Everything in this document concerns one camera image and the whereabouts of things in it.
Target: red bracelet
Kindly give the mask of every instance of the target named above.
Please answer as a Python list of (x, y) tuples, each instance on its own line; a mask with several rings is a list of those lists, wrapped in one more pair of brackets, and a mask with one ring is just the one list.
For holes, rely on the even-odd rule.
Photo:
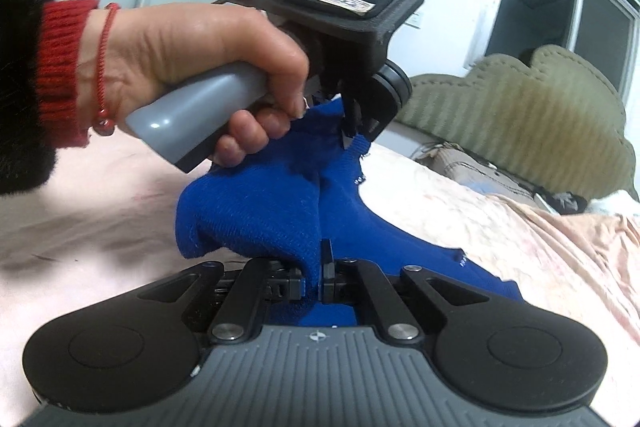
[(96, 88), (98, 92), (98, 120), (94, 124), (94, 131), (100, 136), (111, 136), (115, 130), (116, 124), (111, 118), (109, 111), (107, 111), (104, 103), (104, 55), (107, 51), (107, 40), (109, 37), (109, 30), (113, 25), (113, 20), (117, 10), (120, 9), (120, 5), (111, 2), (105, 6), (109, 13), (107, 19), (104, 22), (102, 33), (100, 35), (100, 46), (98, 47), (98, 67), (96, 71)]

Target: bed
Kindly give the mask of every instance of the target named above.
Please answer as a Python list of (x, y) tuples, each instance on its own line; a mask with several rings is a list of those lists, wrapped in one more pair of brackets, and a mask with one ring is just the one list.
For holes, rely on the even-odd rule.
[[(640, 418), (640, 228), (621, 216), (553, 216), (482, 196), (382, 146), (362, 161), (364, 202), (400, 229), (503, 279), (527, 301), (582, 322), (603, 340), (606, 377), (593, 408), (614, 427)], [(36, 407), (22, 372), (45, 322), (191, 266), (174, 243), (174, 208), (189, 176), (116, 133), (60, 153), (45, 187), (1, 202), (0, 425)], [(219, 250), (228, 267), (242, 258)]]

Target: gray device base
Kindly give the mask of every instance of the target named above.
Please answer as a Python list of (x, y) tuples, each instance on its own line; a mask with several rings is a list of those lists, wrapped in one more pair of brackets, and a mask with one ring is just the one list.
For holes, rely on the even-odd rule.
[(124, 413), (43, 405), (23, 427), (608, 427), (580, 407), (546, 417), (483, 409), (457, 395), (417, 350), (370, 327), (264, 326), (215, 347), (170, 397)]

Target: black furry cuff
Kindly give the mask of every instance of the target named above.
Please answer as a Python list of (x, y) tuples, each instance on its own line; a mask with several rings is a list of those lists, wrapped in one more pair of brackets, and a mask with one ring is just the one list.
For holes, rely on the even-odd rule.
[(47, 1), (0, 0), (0, 194), (42, 185), (56, 161), (39, 121), (35, 88)]

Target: blue knit fabric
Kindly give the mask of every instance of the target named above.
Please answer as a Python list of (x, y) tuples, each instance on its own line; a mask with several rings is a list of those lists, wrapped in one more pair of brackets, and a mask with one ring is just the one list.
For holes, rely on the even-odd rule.
[(385, 273), (419, 264), (470, 285), (522, 299), (516, 283), (503, 282), (460, 250), (417, 239), (371, 212), (358, 194), (360, 158), (369, 142), (356, 137), (340, 145), (342, 103), (315, 107), (292, 123), (241, 166), (219, 169), (194, 181), (177, 207), (176, 239), (181, 254), (200, 257), (227, 247), (246, 257), (269, 256), (300, 264), (307, 298), (272, 307), (277, 323), (329, 326), (354, 323), (351, 309), (314, 304), (320, 269), (320, 240), (330, 239), (334, 257), (368, 259)]

